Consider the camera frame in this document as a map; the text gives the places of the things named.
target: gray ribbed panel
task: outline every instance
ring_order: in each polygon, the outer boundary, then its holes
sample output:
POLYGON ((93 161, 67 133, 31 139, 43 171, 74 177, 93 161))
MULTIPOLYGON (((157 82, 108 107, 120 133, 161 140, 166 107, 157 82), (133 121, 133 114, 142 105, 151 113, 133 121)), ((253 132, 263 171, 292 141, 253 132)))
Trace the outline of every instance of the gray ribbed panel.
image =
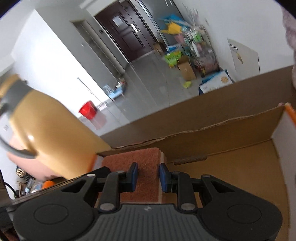
POLYGON ((77 241, 217 241, 196 216, 168 205, 123 205, 101 215, 87 235, 77 241))

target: tiled floor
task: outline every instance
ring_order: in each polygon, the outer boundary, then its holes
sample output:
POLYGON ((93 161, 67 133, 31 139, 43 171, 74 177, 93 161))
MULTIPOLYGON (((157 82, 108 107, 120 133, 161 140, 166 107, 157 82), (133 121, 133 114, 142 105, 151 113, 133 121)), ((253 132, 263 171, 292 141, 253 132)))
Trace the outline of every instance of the tiled floor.
POLYGON ((127 89, 124 97, 108 103, 102 110, 106 123, 97 129, 89 120, 81 118, 97 135, 101 136, 132 121, 167 108, 198 95, 201 78, 192 81, 190 88, 182 85, 184 79, 177 68, 169 68, 157 53, 134 61, 126 68, 124 79, 127 89))

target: door threshold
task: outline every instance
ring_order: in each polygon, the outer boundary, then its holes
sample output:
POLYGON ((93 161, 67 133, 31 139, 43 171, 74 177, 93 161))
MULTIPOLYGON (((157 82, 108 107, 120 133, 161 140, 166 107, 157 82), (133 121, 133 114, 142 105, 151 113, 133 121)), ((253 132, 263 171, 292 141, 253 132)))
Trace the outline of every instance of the door threshold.
POLYGON ((138 57, 137 59, 133 60, 131 63, 134 63, 134 62, 138 61, 139 59, 144 58, 144 57, 146 57, 146 56, 148 56, 148 55, 150 55, 150 54, 152 54, 154 52, 155 52, 155 50, 152 50, 152 51, 142 55, 141 57, 138 57))

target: red sponge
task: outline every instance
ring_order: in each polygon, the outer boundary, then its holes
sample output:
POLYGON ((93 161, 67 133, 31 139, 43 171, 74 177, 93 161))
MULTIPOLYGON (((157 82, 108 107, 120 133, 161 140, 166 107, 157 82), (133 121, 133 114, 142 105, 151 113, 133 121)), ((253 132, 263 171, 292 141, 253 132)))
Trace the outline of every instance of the red sponge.
POLYGON ((159 164, 165 161, 164 154, 158 148, 136 150, 107 156, 102 166, 112 172, 128 171, 133 162, 138 163, 138 181, 136 191, 122 193, 122 202, 161 203, 162 190, 159 181, 159 164))

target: red bucket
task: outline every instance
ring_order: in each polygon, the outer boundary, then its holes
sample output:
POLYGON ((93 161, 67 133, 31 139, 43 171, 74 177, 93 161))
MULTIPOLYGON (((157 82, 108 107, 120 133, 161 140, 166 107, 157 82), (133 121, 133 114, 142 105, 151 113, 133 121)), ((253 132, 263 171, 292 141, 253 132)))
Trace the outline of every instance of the red bucket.
POLYGON ((92 101, 87 101, 79 110, 79 113, 91 120, 96 115, 96 108, 92 101))

